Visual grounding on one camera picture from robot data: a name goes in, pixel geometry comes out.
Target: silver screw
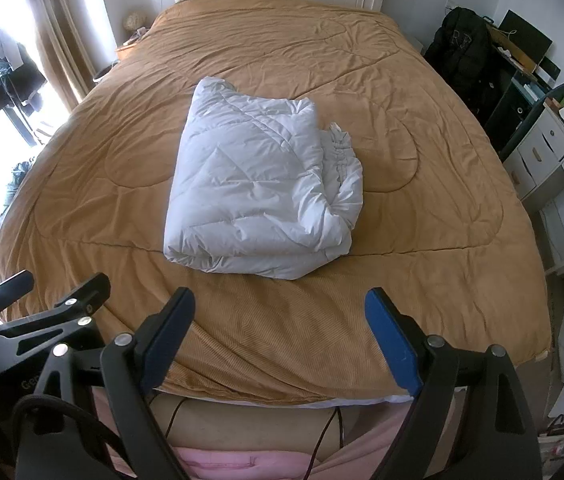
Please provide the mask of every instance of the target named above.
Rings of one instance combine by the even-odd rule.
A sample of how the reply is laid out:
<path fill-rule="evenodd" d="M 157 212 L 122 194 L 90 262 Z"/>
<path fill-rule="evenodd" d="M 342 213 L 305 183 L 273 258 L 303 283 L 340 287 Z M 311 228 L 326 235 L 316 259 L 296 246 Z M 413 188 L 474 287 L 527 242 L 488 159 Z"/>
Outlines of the silver screw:
<path fill-rule="evenodd" d="M 430 335 L 427 337 L 427 343 L 433 348 L 442 348 L 444 346 L 444 338 L 439 335 Z"/>
<path fill-rule="evenodd" d="M 120 334 L 115 338 L 115 344 L 117 346 L 126 346 L 132 341 L 132 335 L 129 333 Z"/>
<path fill-rule="evenodd" d="M 55 345 L 52 349 L 52 354 L 57 357 L 62 357 L 66 352 L 68 352 L 68 345 L 66 343 Z"/>
<path fill-rule="evenodd" d="M 493 345 L 491 347 L 491 353 L 495 355 L 495 357 L 504 357 L 507 354 L 507 351 L 504 349 L 504 346 Z"/>

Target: beige curtain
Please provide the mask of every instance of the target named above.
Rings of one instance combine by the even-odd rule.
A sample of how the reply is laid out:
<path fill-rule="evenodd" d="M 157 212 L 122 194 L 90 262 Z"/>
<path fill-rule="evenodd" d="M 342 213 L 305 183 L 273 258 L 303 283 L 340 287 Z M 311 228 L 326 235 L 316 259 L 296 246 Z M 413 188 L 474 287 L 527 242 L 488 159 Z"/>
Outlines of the beige curtain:
<path fill-rule="evenodd" d="M 95 70 L 79 38 L 67 0 L 27 0 L 46 78 L 68 110 L 93 89 Z"/>

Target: brown comforter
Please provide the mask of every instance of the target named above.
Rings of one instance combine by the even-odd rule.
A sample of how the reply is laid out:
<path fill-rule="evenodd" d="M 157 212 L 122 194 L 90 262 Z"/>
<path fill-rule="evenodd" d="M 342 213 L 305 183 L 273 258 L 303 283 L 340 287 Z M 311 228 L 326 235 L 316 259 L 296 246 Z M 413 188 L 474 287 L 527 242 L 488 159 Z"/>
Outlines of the brown comforter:
<path fill-rule="evenodd" d="M 166 260 L 179 136 L 206 75 L 246 94 L 309 97 L 324 124 L 350 132 L 364 207 L 348 256 L 294 282 Z M 478 122 L 393 20 L 303 0 L 163 12 L 24 181 L 0 232 L 0 279 L 21 269 L 36 288 L 11 318 L 107 273 L 111 298 L 95 316 L 106 338 L 190 287 L 195 322 L 163 385 L 185 396 L 294 404 L 402 393 L 364 320 L 374 286 L 458 347 L 498 342 L 521 363 L 550 345 L 531 225 Z"/>

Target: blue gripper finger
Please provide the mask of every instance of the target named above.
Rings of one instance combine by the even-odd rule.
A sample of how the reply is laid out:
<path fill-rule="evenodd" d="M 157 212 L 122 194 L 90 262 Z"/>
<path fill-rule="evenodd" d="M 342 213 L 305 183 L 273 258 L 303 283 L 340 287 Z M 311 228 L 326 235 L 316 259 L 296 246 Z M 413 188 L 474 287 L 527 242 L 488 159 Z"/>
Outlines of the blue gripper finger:
<path fill-rule="evenodd" d="M 417 354 L 396 319 L 401 314 L 381 288 L 369 290 L 364 313 L 395 382 L 417 397 L 424 383 L 417 369 Z"/>

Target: pink fabric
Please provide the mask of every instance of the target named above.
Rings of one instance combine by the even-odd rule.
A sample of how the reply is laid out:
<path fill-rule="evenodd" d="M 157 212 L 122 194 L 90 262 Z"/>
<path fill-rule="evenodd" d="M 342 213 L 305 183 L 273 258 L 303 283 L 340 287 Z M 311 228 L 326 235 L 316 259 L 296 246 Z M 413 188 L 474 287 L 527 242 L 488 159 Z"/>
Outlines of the pink fabric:
<path fill-rule="evenodd" d="M 106 394 L 93 388 L 99 419 L 116 432 Z M 315 462 L 311 480 L 368 480 L 393 443 L 411 403 L 393 404 L 389 418 L 322 464 Z M 205 451 L 174 447 L 192 480 L 302 480 L 311 457 L 289 451 Z M 126 463 L 111 451 L 115 468 L 134 476 Z"/>

